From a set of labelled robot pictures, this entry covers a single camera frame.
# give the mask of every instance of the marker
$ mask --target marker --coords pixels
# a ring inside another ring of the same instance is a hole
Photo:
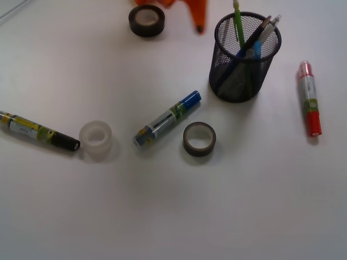
[[[309,135],[317,137],[322,134],[316,93],[316,84],[312,66],[308,61],[302,61],[299,66],[299,84],[303,91],[304,109],[309,127]]]
[[[1,124],[8,126],[10,130],[16,133],[25,134],[31,138],[54,146],[62,147],[67,150],[76,151],[78,148],[80,148],[79,140],[31,122],[18,115],[12,115],[0,111],[0,125]]]
[[[190,110],[201,100],[200,93],[194,91],[181,102],[175,104],[168,111],[158,117],[155,121],[142,128],[134,137],[133,141],[137,146],[143,146],[151,143],[158,138],[160,134],[175,123],[182,115]]]

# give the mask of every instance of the pen holder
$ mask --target pen holder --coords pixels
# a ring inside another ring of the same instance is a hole
[[[281,34],[276,28],[261,47],[261,59],[237,57],[240,42],[234,27],[235,14],[230,14],[218,23],[215,30],[215,48],[209,82],[213,92],[232,102],[245,102],[256,96],[281,47]],[[252,12],[241,12],[245,41],[266,19]]]

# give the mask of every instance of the black tape roll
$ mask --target black tape roll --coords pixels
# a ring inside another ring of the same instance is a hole
[[[189,143],[189,139],[195,133],[205,134],[211,139],[211,143],[205,148],[196,148]],[[183,147],[187,153],[195,157],[203,157],[210,154],[216,144],[216,133],[211,126],[203,122],[191,123],[183,133]]]
[[[154,5],[140,5],[129,14],[130,29],[138,36],[153,37],[165,27],[164,12]]]

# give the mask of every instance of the blue pen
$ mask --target blue pen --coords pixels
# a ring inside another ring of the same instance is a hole
[[[154,139],[158,138],[165,129],[174,124],[194,105],[198,104],[200,100],[200,93],[198,91],[194,91],[181,102],[171,107],[155,121],[142,128],[134,137],[134,143],[137,146],[143,146],[151,143]]]

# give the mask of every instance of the black marker cap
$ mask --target black marker cap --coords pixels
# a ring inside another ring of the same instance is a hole
[[[67,135],[55,132],[51,139],[51,144],[57,147],[61,147],[70,151],[76,151],[80,148],[81,143]]]

